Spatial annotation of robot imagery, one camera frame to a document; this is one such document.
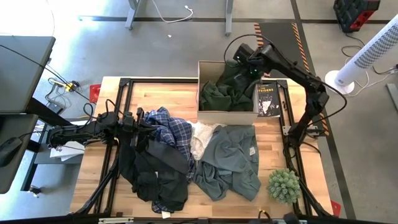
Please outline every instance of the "book cover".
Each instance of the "book cover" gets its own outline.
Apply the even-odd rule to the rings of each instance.
[[[258,85],[257,95],[259,99],[258,117],[270,118],[280,116],[278,89],[275,83]]]

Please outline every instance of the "computer mouse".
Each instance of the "computer mouse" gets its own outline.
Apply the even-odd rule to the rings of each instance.
[[[0,146],[0,167],[8,165],[14,158],[22,141],[19,138],[10,138]]]

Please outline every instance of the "cardboard box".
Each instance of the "cardboard box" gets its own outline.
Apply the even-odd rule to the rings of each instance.
[[[198,121],[205,124],[252,125],[259,114],[257,88],[253,91],[253,111],[200,111],[199,96],[207,81],[216,83],[224,71],[224,62],[199,61],[198,63]]]

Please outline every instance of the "white cloth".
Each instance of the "white cloth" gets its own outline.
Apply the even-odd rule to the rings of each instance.
[[[205,152],[207,145],[213,135],[213,131],[217,126],[225,126],[224,124],[202,124],[200,122],[192,123],[192,138],[191,138],[191,154],[193,159],[199,161]]]

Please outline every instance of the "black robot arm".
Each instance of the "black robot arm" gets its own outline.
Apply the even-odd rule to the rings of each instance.
[[[299,147],[303,143],[308,124],[314,116],[322,112],[329,100],[326,88],[320,78],[296,66],[297,62],[291,62],[285,58],[271,44],[258,47],[256,50],[251,49],[247,44],[241,44],[234,55],[234,59],[251,70],[266,73],[278,70],[304,87],[305,112],[300,121],[290,127],[288,135],[289,144],[293,147]]]

